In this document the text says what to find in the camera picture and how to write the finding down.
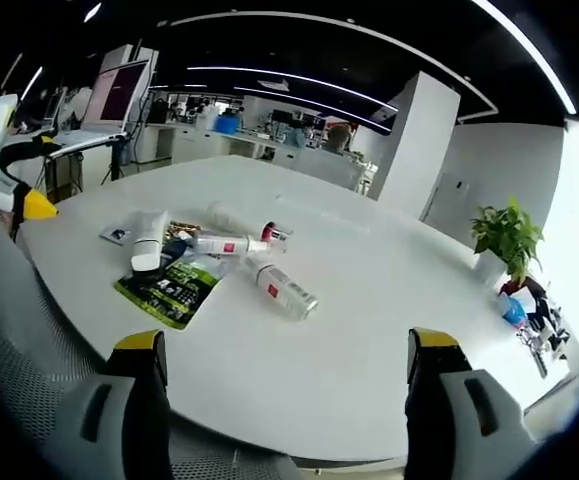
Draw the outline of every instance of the floor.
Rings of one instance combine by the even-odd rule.
[[[302,472],[305,480],[402,480],[402,470],[387,470],[385,472],[369,473],[322,473],[316,475],[312,471]]]

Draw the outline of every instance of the office desk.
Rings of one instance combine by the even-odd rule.
[[[198,130],[193,125],[185,123],[149,123],[144,127],[139,139],[138,161],[147,162],[157,157],[156,150],[162,147],[159,139],[162,131],[174,131],[173,146],[161,148],[169,150],[172,155],[172,163],[183,163],[201,158],[209,158],[217,155],[243,154],[249,158],[259,158],[265,147],[276,150],[277,155],[300,154],[300,149],[283,145],[273,140],[260,138],[245,133],[220,133],[212,130]],[[248,149],[238,148],[239,144],[247,144]]]
[[[113,289],[131,247],[98,237],[125,214],[168,209],[203,222],[212,201],[243,220],[293,228],[277,264],[320,301],[287,319],[240,271],[223,279],[187,329],[168,329]],[[174,165],[78,195],[21,236],[51,294],[102,356],[125,335],[166,331],[168,397],[180,415],[255,445],[318,460],[407,454],[411,327],[455,336],[526,407],[565,371],[541,379],[527,347],[472,275],[453,239],[376,202],[263,162],[231,156]]]

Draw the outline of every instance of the computer screen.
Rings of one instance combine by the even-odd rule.
[[[291,112],[285,112],[284,110],[274,110],[271,112],[271,120],[289,124],[293,120],[293,115]]]
[[[313,128],[316,130],[324,130],[325,125],[327,124],[327,120],[322,117],[314,117],[313,119]]]
[[[124,122],[147,62],[136,62],[98,75],[84,123]]]

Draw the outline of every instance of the green plant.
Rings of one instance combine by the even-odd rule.
[[[529,260],[536,257],[536,245],[542,240],[540,227],[532,225],[527,212],[511,197],[507,208],[478,207],[480,218],[471,220],[471,235],[477,241],[475,253],[491,250],[507,264],[507,273],[522,284]]]

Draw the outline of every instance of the blue bin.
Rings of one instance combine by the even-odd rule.
[[[216,125],[214,126],[214,130],[220,133],[228,133],[233,134],[238,131],[238,117],[226,117],[220,115],[216,119]]]

